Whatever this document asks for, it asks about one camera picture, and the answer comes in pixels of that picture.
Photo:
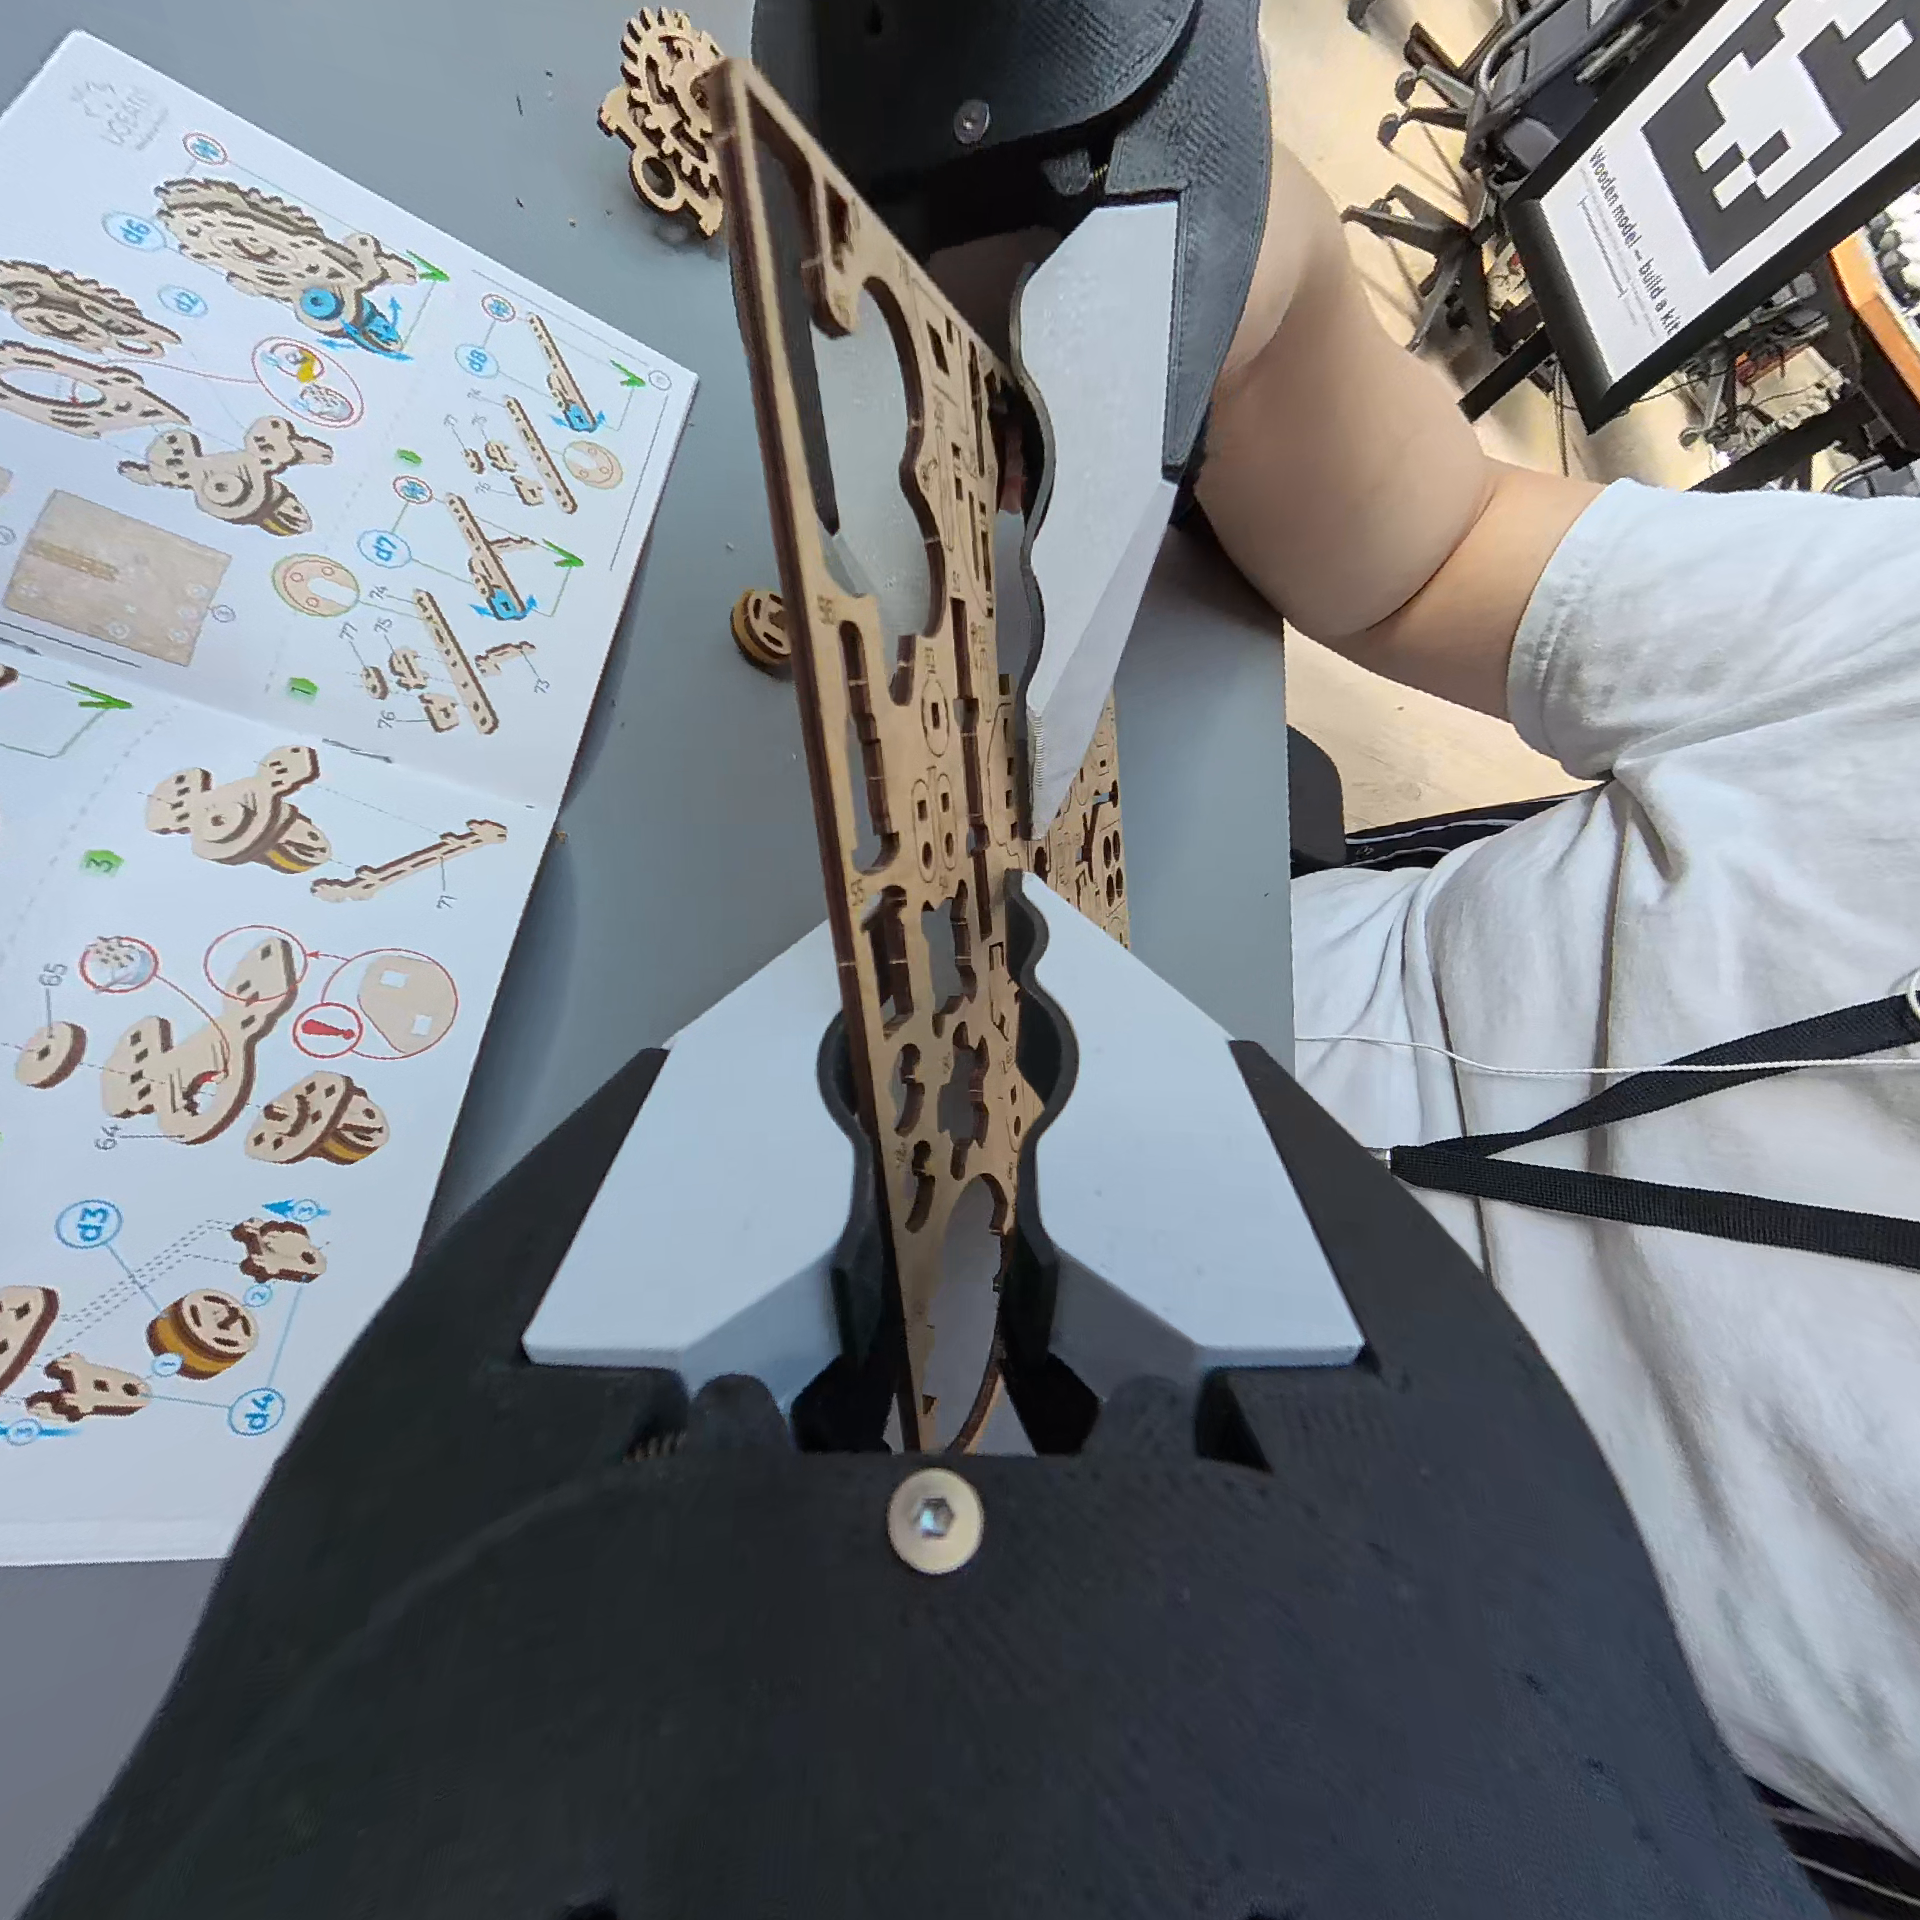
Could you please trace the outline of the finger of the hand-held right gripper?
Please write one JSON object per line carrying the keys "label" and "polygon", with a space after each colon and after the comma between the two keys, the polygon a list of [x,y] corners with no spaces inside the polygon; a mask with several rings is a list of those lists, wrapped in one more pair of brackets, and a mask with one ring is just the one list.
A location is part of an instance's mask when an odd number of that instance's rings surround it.
{"label": "finger of the hand-held right gripper", "polygon": [[1031,834],[1089,751],[1178,492],[1161,466],[1178,230],[1172,199],[1098,208],[1012,306],[1042,437],[1022,552],[1038,645],[1024,673]]}
{"label": "finger of the hand-held right gripper", "polygon": [[873,290],[844,337],[809,327],[823,402],[836,525],[822,518],[823,559],[842,592],[929,600],[934,578],[922,522],[902,486],[908,440],[906,378]]}

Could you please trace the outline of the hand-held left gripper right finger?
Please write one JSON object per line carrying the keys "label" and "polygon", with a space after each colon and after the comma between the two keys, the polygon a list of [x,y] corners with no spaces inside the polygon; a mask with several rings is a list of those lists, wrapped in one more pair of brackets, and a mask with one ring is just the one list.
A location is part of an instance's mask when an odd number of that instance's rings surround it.
{"label": "hand-held left gripper right finger", "polygon": [[1347,1364],[1361,1328],[1230,1033],[1042,880],[1010,880],[1022,1130],[1002,1290],[1012,1378]]}

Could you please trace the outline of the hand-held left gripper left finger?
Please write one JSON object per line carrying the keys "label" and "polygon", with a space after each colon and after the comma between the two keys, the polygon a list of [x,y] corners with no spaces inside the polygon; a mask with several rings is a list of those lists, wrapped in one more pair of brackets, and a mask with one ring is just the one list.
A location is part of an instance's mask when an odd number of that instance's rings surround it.
{"label": "hand-held left gripper left finger", "polygon": [[752,1376],[788,1407],[873,1353],[884,1231],[842,1014],[817,926],[672,1037],[529,1360]]}

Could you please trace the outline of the wooden laser-cut parts sheet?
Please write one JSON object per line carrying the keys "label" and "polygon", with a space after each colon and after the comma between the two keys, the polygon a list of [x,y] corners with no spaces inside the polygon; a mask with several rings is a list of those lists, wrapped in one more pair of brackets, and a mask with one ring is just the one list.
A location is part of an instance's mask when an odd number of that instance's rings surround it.
{"label": "wooden laser-cut parts sheet", "polygon": [[[1062,882],[1130,937],[1114,709],[1063,818],[1033,836],[993,558],[1012,377],[752,62],[721,62],[707,98],[844,1002],[825,1089],[857,1127],[856,1250],[832,1269],[847,1358],[828,1381],[931,1441],[931,1308],[970,1185],[993,1202],[1000,1312],[1038,1303],[1020,1297],[1017,1188],[1042,1097],[1020,1069],[1008,882]],[[857,474],[851,452],[832,471],[817,342],[872,346],[903,382],[903,423],[862,473],[926,565],[903,612],[883,609],[876,559],[831,556]]]}

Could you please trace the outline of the person's right forearm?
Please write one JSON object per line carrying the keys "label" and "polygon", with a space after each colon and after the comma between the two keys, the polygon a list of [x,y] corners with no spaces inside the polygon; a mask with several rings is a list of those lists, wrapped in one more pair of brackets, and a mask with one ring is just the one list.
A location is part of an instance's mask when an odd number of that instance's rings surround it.
{"label": "person's right forearm", "polygon": [[1196,482],[1266,602],[1388,681],[1505,717],[1529,596],[1598,496],[1481,448],[1379,322],[1326,190],[1279,145]]}

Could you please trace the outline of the wooden gear assembly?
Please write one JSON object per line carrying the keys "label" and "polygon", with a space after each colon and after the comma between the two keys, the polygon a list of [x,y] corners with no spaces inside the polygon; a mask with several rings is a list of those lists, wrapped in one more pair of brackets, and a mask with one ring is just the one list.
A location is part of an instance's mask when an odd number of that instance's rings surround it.
{"label": "wooden gear assembly", "polygon": [[623,31],[620,82],[596,114],[601,130],[631,145],[636,193],[703,237],[726,221],[714,152],[707,74],[726,58],[686,10],[641,8]]}

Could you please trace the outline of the dark striped pants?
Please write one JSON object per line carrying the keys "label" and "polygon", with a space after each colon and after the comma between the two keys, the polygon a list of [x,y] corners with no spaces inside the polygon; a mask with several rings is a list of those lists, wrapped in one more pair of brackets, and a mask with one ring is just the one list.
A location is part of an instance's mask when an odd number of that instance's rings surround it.
{"label": "dark striped pants", "polygon": [[1523,824],[1524,820],[1556,809],[1575,797],[1578,792],[1496,802],[1488,806],[1465,806],[1460,810],[1433,814],[1410,823],[1388,823],[1348,832],[1340,857],[1319,857],[1297,847],[1290,855],[1290,871],[1291,878],[1299,880],[1312,873],[1331,871],[1395,873],[1430,868],[1459,847],[1468,847],[1513,824]]}

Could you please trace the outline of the black framed tag sign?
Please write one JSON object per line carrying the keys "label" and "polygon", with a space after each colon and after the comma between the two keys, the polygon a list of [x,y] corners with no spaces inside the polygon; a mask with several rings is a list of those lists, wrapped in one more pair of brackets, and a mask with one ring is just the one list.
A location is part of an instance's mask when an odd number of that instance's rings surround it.
{"label": "black framed tag sign", "polygon": [[1506,202],[1582,423],[1916,178],[1916,2],[1689,4]]}

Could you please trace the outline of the white instruction booklet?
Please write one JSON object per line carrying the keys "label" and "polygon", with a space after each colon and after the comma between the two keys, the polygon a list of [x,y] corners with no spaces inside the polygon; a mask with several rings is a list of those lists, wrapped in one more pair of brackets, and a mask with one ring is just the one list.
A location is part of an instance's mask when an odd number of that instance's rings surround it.
{"label": "white instruction booklet", "polygon": [[6,109],[6,1566],[414,1258],[697,375],[104,39]]}

